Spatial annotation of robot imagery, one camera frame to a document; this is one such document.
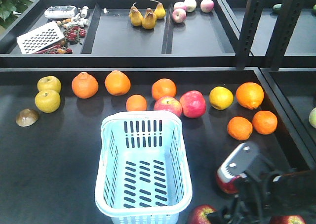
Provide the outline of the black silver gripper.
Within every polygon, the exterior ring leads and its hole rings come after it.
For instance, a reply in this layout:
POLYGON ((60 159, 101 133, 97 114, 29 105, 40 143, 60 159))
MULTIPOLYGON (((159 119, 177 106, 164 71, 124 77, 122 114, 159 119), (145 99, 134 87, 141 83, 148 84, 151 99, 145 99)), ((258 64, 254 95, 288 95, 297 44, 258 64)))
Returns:
POLYGON ((224 160, 217 171, 226 178, 239 176, 239 178, 267 174, 275 170, 275 165, 265 157, 259 146, 251 141, 239 144, 224 160))

